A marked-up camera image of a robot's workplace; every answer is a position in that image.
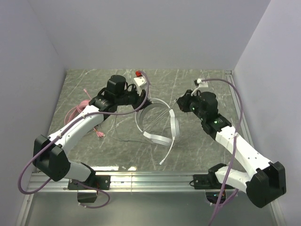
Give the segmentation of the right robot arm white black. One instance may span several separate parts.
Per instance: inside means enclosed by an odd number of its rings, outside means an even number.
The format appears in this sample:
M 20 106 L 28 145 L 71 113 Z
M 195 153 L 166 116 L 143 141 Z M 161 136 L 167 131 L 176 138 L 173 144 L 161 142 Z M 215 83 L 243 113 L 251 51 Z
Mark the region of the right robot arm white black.
M 225 147 L 244 168 L 244 172 L 229 170 L 226 189 L 238 189 L 249 200 L 262 208 L 286 193 L 285 168 L 280 162 L 272 162 L 256 151 L 239 134 L 235 127 L 218 112 L 218 101 L 212 92 L 192 90 L 177 100 L 182 112 L 194 113 L 206 134 Z

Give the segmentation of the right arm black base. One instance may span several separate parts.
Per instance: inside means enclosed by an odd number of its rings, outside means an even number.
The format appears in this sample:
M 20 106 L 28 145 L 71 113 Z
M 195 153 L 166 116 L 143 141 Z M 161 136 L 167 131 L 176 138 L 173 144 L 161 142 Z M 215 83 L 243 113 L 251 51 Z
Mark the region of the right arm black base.
M 216 204 L 222 184 L 213 174 L 194 174 L 189 185 L 195 190 L 204 190 L 207 201 Z

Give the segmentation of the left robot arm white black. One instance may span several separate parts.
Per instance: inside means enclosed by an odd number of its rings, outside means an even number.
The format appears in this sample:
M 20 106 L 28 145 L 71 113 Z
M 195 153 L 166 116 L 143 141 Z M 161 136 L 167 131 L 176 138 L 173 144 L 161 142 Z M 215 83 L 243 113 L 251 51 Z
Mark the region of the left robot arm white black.
M 46 137 L 38 136 L 34 141 L 33 165 L 51 180 L 63 178 L 89 182 L 94 170 L 83 163 L 71 162 L 67 153 L 80 139 L 101 124 L 110 115 L 117 115 L 119 106 L 132 106 L 136 112 L 148 103 L 150 82 L 145 73 L 128 84 L 125 77 L 113 75 L 106 87 L 93 97 L 84 110 L 57 132 Z

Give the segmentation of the white headphones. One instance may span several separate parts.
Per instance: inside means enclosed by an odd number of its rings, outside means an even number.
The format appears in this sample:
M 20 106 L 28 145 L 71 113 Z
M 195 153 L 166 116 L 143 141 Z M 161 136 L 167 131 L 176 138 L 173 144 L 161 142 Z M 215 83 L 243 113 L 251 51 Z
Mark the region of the white headphones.
M 173 105 L 159 98 L 151 98 L 149 105 L 135 113 L 135 124 L 148 141 L 169 148 L 159 163 L 162 165 L 181 138 L 179 120 Z

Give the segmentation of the pink headphones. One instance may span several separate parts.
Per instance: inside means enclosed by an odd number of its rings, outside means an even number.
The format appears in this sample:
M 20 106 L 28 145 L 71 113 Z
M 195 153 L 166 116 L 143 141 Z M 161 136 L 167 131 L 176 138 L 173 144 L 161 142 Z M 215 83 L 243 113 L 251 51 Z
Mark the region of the pink headphones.
M 70 109 L 68 111 L 68 113 L 66 114 L 66 116 L 64 118 L 64 125 L 68 124 L 78 114 L 80 114 L 85 109 L 85 107 L 89 104 L 89 101 L 92 99 L 91 96 L 89 95 L 89 93 L 87 92 L 87 90 L 86 89 L 83 89 L 83 90 L 87 94 L 88 99 L 81 101 L 78 105 L 76 105 L 75 107 L 73 107 L 72 109 Z

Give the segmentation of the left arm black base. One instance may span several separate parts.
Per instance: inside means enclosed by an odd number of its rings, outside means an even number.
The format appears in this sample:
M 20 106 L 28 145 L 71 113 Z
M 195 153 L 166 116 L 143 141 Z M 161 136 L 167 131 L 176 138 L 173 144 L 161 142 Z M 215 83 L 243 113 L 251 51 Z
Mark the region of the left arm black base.
M 111 197 L 108 194 L 110 189 L 111 176 L 109 175 L 93 175 L 87 182 L 79 182 L 75 179 L 70 179 L 67 189 L 70 191 L 77 191 L 77 200 L 79 205 L 87 209 L 96 209 L 106 206 Z M 99 194 L 107 197 L 107 201 L 100 206 L 88 206 L 94 204 Z

